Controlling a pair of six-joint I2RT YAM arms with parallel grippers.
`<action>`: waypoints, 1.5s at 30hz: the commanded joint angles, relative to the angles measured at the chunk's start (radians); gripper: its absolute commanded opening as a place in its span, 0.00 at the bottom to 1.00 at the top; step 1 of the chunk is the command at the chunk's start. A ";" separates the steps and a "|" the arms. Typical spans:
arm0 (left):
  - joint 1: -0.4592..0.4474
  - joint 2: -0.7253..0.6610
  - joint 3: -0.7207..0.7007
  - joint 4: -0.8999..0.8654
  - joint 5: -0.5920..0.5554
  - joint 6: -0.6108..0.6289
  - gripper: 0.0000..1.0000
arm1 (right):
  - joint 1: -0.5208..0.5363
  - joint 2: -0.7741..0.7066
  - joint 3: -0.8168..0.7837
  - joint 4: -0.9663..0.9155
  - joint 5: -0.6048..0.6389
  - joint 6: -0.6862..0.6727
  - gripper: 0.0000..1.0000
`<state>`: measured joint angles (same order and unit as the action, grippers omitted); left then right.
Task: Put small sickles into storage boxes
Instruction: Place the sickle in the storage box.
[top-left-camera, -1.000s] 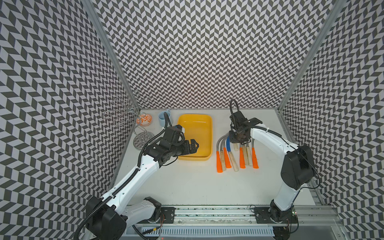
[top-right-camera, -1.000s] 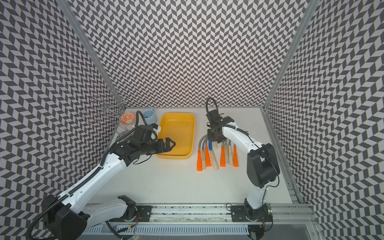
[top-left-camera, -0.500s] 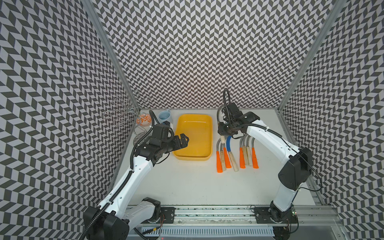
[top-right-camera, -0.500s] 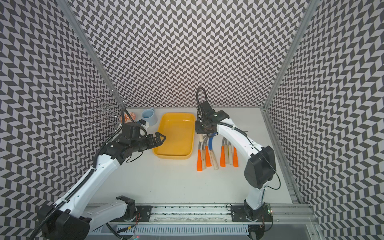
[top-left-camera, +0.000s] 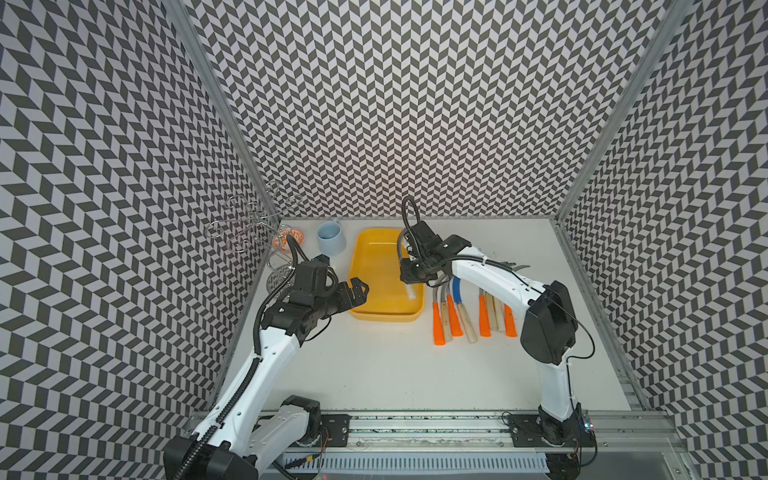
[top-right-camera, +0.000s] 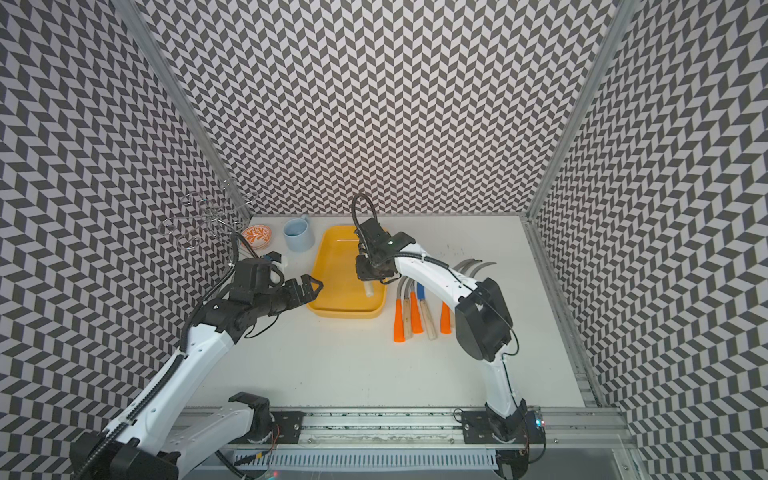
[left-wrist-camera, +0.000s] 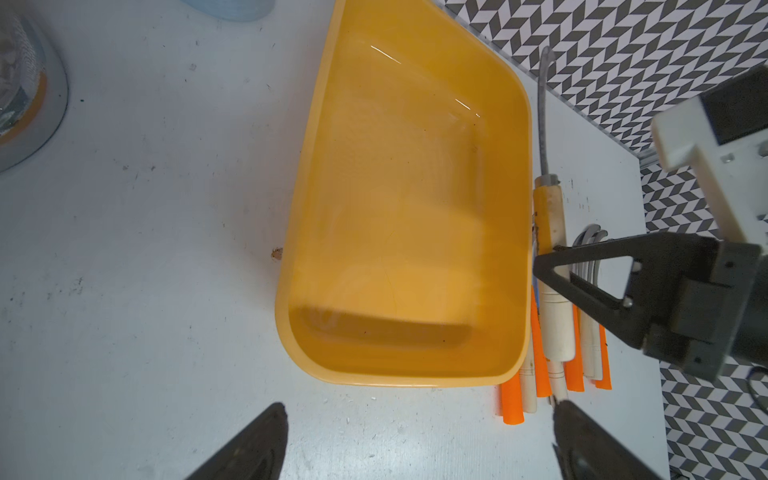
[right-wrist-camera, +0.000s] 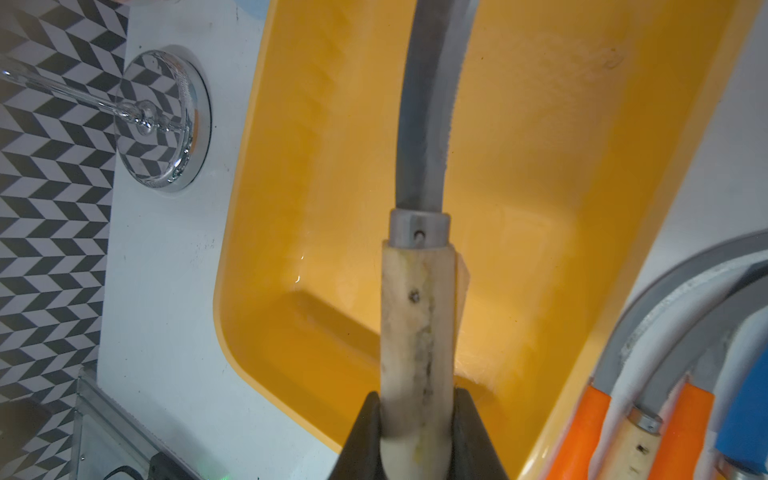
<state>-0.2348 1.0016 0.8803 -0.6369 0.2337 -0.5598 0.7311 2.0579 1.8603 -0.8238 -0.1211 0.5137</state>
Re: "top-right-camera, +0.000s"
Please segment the sickle wooden handle group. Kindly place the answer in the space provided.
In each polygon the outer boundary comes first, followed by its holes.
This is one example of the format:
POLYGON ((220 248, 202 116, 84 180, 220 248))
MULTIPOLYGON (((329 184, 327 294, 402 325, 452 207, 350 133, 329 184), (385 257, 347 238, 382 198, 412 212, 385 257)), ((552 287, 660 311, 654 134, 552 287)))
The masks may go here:
POLYGON ((413 337, 410 293, 411 293, 411 281, 406 280, 403 287, 403 296, 402 296, 404 334, 406 339, 411 339, 413 337))

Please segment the blue sickle wooden handle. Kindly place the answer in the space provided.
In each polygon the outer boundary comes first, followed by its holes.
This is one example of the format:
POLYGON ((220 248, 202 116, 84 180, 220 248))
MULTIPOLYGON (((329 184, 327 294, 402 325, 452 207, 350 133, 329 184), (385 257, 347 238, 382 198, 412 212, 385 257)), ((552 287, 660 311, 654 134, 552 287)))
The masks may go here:
POLYGON ((429 308, 429 304, 426 300, 425 288, 421 283, 417 284, 416 296, 419 302, 419 309, 423 325, 425 326, 427 337, 429 340, 437 339, 437 330, 435 328, 433 316, 429 308))

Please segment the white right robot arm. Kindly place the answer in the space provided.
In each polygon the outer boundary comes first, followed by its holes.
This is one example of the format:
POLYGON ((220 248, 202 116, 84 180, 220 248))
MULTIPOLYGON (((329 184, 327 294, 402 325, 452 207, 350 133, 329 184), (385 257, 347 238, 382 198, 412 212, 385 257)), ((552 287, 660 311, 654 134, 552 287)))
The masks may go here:
POLYGON ((422 285, 445 303, 455 316, 456 340, 483 368, 485 411, 492 435, 502 443, 515 440, 523 429, 526 401, 516 394, 506 366, 513 340, 513 321, 502 291, 493 279, 477 281, 431 257, 409 235, 355 228, 360 241, 356 258, 362 281, 405 277, 422 285))

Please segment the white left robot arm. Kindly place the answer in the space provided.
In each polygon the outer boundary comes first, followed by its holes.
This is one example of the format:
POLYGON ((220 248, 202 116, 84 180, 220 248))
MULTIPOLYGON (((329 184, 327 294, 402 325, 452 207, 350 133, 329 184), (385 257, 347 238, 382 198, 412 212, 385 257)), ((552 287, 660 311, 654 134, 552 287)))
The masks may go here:
POLYGON ((276 442, 269 400, 245 392, 179 434, 171 429, 213 367, 260 318, 277 319, 323 290, 308 274, 273 282, 277 271, 259 260, 240 262, 203 296, 150 384, 102 433, 84 433, 73 444, 74 478, 181 479, 233 440, 276 442))

